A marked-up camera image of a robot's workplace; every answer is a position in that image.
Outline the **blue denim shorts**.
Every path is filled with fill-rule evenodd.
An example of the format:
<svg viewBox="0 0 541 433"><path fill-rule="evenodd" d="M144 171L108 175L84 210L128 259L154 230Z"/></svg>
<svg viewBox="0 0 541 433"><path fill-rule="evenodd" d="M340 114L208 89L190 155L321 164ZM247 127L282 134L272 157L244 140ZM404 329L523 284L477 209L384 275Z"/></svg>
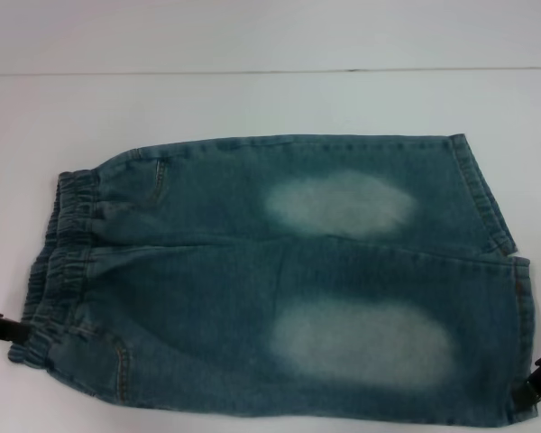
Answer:
<svg viewBox="0 0 541 433"><path fill-rule="evenodd" d="M535 307L465 137L133 149L58 179L9 359L117 405L498 428Z"/></svg>

